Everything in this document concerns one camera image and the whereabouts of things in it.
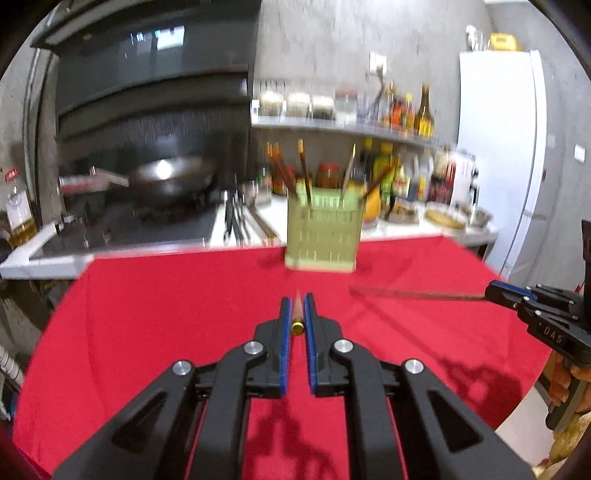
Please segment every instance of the kitchen counter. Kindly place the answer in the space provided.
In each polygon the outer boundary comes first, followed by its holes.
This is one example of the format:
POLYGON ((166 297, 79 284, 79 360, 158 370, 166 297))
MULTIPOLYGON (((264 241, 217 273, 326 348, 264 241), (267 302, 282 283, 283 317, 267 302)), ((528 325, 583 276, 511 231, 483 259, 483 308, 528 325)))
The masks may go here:
MULTIPOLYGON (((287 241, 287 199, 273 196, 269 205, 258 209, 260 216, 269 224, 279 236, 282 244, 287 241)), ((224 244, 223 234, 225 210, 220 207, 213 225, 212 236, 207 249, 237 248, 235 238, 232 238, 227 245, 224 244)), ((243 248, 257 248, 262 245, 260 232, 257 228, 249 225, 251 243, 243 248)), ((21 245, 0 265, 0 275, 6 279, 53 279, 53 278, 78 278, 86 266, 94 258, 105 257, 136 257, 140 255, 173 254, 183 251, 203 250, 201 242, 191 244, 159 245, 149 248, 130 248, 120 251, 101 252, 86 255, 65 255, 62 257, 31 259, 31 256, 47 240, 56 234, 55 226, 52 223, 45 225, 39 233, 26 244, 21 245)), ((458 244, 465 247, 476 247, 479 245, 492 244, 498 237, 498 231, 493 226, 487 229, 467 228, 465 231, 457 231, 442 228, 422 219, 417 225, 394 225, 379 220, 376 228, 361 232, 362 241, 397 239, 397 238, 422 238, 429 236, 448 236, 458 244)))

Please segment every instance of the brown glass bottle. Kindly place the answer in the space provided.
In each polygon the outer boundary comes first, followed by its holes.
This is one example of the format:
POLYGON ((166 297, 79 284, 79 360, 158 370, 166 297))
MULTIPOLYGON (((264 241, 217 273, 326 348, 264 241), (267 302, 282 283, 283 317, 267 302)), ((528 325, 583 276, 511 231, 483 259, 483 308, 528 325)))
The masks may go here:
POLYGON ((434 126, 435 121, 431 115, 431 110, 429 110, 429 85, 423 83, 421 106, 414 118, 414 129, 419 137, 431 138, 434 126))

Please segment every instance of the power outlet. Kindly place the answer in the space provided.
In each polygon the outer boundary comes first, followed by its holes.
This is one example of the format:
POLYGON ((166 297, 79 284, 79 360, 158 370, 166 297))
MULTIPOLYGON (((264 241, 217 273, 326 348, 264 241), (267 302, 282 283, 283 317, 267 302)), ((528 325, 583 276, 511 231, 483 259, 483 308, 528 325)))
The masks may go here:
POLYGON ((382 75, 385 77, 388 71, 388 59, 386 55, 380 55, 374 51, 369 53, 369 74, 377 75, 378 68, 382 67, 382 75))

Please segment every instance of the green plastic basket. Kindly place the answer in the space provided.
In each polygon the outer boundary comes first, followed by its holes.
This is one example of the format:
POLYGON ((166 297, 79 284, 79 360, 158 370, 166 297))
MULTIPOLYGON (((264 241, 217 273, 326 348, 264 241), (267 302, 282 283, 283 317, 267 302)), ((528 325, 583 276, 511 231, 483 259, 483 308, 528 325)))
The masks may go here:
POLYGON ((287 202, 285 265, 294 270, 352 272, 361 236, 364 205, 358 192, 312 188, 308 207, 306 188, 287 202))

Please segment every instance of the white hose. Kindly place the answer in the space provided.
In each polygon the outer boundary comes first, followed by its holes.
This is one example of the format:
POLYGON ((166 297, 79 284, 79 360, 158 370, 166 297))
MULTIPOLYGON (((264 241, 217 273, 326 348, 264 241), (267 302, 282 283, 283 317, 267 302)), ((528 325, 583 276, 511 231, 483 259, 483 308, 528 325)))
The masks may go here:
POLYGON ((16 385, 22 387, 22 383, 25 381, 25 375, 22 373, 21 367, 14 361, 14 359, 8 354, 6 349, 0 343, 0 370, 16 385))

